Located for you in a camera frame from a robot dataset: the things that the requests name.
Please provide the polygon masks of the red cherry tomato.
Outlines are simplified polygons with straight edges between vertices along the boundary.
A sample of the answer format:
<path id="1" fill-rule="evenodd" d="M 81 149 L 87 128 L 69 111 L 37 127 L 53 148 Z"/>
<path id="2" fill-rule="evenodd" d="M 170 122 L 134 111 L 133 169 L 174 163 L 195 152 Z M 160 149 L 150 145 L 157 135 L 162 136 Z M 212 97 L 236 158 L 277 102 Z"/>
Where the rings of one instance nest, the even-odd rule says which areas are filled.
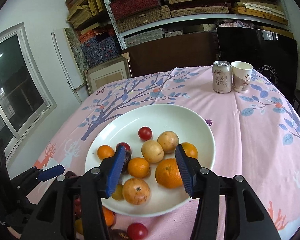
<path id="1" fill-rule="evenodd" d="M 78 197 L 74 200 L 74 213 L 76 217 L 82 217 L 82 206 L 81 206 L 81 198 Z"/>
<path id="2" fill-rule="evenodd" d="M 138 136 L 142 141 L 147 141 L 152 139 L 153 133 L 149 127 L 144 126 L 138 130 Z"/>
<path id="3" fill-rule="evenodd" d="M 131 147 L 128 143 L 126 142 L 119 142 L 117 145 L 116 145 L 116 148 L 118 148 L 119 146 L 123 146 L 126 150 L 126 152 L 128 153 L 131 153 Z"/>
<path id="4" fill-rule="evenodd" d="M 148 229 L 141 223 L 133 223 L 128 226 L 127 235 L 133 240 L 144 239 L 148 236 Z"/>

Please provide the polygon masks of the window with grey frame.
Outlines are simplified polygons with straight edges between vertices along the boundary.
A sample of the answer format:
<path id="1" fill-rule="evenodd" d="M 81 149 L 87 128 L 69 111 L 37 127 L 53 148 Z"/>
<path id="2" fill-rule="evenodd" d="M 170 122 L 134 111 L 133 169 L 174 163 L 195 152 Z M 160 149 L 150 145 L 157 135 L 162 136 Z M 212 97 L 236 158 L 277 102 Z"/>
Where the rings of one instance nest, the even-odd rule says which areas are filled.
<path id="1" fill-rule="evenodd" d="M 23 23 L 0 33 L 0 140 L 9 157 L 56 103 L 32 55 Z"/>

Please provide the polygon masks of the yellow-green orange tomato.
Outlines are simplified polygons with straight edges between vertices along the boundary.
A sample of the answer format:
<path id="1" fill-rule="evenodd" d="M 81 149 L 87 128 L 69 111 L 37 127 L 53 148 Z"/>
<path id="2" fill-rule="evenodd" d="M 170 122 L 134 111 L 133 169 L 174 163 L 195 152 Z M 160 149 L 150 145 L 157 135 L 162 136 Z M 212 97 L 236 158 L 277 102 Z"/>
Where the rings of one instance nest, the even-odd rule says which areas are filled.
<path id="1" fill-rule="evenodd" d="M 76 229 L 77 233 L 83 235 L 83 225 L 82 225 L 82 219 L 81 218 L 75 220 L 75 229 Z"/>

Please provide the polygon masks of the smooth orange tomato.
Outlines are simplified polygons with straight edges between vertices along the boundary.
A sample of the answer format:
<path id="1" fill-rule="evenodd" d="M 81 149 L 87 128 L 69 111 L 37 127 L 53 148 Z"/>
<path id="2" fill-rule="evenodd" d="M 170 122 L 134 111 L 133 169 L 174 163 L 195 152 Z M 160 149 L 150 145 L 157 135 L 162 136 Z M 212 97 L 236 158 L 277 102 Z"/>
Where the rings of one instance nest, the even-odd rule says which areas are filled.
<path id="1" fill-rule="evenodd" d="M 181 146 L 188 157 L 196 159 L 198 158 L 198 150 L 193 144 L 189 142 L 183 142 Z"/>

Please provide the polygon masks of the pink drink can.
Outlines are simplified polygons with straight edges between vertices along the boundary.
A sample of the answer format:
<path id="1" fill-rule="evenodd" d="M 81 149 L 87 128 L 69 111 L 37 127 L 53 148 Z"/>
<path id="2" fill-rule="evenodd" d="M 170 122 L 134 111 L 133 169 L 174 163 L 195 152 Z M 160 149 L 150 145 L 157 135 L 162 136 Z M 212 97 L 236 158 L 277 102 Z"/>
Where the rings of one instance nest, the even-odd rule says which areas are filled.
<path id="1" fill-rule="evenodd" d="M 232 70 L 227 61 L 215 61 L 212 67 L 213 90 L 226 94 L 232 90 Z"/>

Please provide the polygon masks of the small yellow-green tomato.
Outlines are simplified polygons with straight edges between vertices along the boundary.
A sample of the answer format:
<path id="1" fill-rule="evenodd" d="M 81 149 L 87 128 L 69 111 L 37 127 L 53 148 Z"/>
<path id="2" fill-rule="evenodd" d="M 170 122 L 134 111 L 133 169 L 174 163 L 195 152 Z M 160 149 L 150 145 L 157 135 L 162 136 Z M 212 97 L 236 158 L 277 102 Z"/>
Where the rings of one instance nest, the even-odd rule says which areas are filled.
<path id="1" fill-rule="evenodd" d="M 111 197 L 114 200 L 124 200 L 122 191 L 123 191 L 123 185 L 122 184 L 117 184 L 116 189 L 113 192 L 113 194 L 111 195 Z"/>

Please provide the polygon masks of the pink deer tablecloth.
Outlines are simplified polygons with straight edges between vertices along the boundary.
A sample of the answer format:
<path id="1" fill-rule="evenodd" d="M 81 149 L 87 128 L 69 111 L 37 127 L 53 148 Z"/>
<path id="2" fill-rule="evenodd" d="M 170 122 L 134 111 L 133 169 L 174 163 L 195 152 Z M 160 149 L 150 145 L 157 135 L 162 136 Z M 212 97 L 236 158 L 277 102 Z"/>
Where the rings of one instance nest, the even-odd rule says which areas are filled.
<path id="1" fill-rule="evenodd" d="M 37 168 L 64 166 L 82 175 L 97 165 L 95 138 L 127 112 L 147 107 L 145 120 L 122 119 L 125 129 L 109 145 L 125 142 L 141 155 L 138 130 L 147 126 L 157 138 L 173 131 L 193 144 L 203 166 L 232 177 L 241 174 L 256 192 L 282 239 L 300 227 L 300 117 L 261 73 L 253 71 L 246 93 L 218 94 L 211 67 L 175 68 L 169 72 L 115 81 L 91 94 L 63 124 L 35 162 Z M 215 139 L 208 153 L 203 128 Z"/>

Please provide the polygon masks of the large textured orange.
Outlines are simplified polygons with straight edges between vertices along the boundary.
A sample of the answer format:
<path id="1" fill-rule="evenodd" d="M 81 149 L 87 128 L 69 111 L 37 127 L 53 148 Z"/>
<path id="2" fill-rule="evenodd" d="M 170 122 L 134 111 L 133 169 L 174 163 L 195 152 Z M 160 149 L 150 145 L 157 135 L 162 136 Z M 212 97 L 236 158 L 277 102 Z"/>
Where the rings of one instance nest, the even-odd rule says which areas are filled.
<path id="1" fill-rule="evenodd" d="M 162 160 L 155 169 L 157 183 L 167 189 L 183 186 L 183 181 L 175 158 Z"/>

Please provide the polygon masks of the white paper cup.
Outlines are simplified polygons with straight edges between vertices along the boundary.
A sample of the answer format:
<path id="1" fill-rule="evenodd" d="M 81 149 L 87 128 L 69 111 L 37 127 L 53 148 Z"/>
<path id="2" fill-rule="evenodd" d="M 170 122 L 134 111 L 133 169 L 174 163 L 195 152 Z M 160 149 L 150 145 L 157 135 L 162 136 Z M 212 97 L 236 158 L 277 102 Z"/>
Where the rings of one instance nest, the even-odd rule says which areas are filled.
<path id="1" fill-rule="evenodd" d="M 233 88 L 238 93 L 246 93 L 249 89 L 253 66 L 242 61 L 231 63 Z"/>

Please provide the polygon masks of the framed picture leaning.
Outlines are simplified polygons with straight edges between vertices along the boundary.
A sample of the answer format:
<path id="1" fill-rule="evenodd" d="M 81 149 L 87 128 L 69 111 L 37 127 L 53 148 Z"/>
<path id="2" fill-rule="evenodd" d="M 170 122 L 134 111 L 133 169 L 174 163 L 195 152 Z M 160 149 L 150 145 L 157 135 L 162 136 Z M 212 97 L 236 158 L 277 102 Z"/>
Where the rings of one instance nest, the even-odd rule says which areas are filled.
<path id="1" fill-rule="evenodd" d="M 129 53 L 99 64 L 85 71 L 85 78 L 89 95 L 114 81 L 132 77 Z"/>

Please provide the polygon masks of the small orange tomato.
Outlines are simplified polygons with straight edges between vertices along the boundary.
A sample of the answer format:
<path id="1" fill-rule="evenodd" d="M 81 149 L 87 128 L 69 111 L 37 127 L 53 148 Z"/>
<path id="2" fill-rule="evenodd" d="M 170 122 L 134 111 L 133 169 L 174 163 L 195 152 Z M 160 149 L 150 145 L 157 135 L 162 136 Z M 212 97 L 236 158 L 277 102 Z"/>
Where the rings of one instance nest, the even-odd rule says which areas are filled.
<path id="1" fill-rule="evenodd" d="M 100 160 L 110 158 L 115 154 L 115 151 L 108 145 L 102 145 L 97 149 L 97 156 Z"/>

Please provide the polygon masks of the dark red plum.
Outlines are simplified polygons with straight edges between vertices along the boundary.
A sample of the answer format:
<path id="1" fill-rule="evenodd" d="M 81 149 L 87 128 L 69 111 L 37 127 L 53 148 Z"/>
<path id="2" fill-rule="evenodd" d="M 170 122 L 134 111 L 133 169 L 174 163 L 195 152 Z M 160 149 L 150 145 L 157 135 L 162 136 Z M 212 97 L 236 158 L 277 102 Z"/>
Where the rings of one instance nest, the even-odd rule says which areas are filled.
<path id="1" fill-rule="evenodd" d="M 123 164 L 123 168 L 122 168 L 122 171 L 121 171 L 122 174 L 127 174 L 128 173 L 128 164 L 129 164 L 130 160 L 131 160 L 131 153 L 126 151 L 125 162 Z"/>

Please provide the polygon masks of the metal storage shelf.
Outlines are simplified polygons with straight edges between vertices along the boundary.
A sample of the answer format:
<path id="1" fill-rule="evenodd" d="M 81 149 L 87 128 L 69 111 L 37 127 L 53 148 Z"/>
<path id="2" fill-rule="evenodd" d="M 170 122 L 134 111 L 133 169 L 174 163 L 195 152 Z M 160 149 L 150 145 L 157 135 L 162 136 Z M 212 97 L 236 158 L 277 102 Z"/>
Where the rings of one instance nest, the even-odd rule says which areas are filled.
<path id="1" fill-rule="evenodd" d="M 242 21 L 290 31 L 284 0 L 103 0 L 121 49 L 153 29 L 170 34 L 188 22 Z"/>

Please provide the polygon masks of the pale yellow round fruit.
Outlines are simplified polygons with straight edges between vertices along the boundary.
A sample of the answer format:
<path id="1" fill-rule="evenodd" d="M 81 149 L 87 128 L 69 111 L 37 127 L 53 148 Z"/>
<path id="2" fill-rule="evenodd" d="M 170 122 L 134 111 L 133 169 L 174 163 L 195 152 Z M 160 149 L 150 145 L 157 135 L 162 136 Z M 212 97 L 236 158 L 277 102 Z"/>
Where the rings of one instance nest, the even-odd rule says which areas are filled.
<path id="1" fill-rule="evenodd" d="M 141 147 L 143 157 L 150 163 L 155 164 L 164 158 L 164 151 L 159 143 L 154 140 L 147 140 Z"/>
<path id="2" fill-rule="evenodd" d="M 173 131 L 165 131 L 158 136 L 157 143 L 161 145 L 165 154 L 170 154 L 179 145 L 179 137 Z"/>

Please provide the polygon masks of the orange-yellow passion fruit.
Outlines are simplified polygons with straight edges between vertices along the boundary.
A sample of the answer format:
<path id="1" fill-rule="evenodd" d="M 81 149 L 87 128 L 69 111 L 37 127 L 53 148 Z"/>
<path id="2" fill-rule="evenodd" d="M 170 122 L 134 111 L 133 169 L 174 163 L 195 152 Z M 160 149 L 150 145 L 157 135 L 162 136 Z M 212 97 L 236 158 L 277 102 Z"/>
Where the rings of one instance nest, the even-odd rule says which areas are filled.
<path id="1" fill-rule="evenodd" d="M 151 189 L 143 179 L 130 178 L 123 185 L 122 195 L 130 204 L 141 205 L 149 201 Z"/>

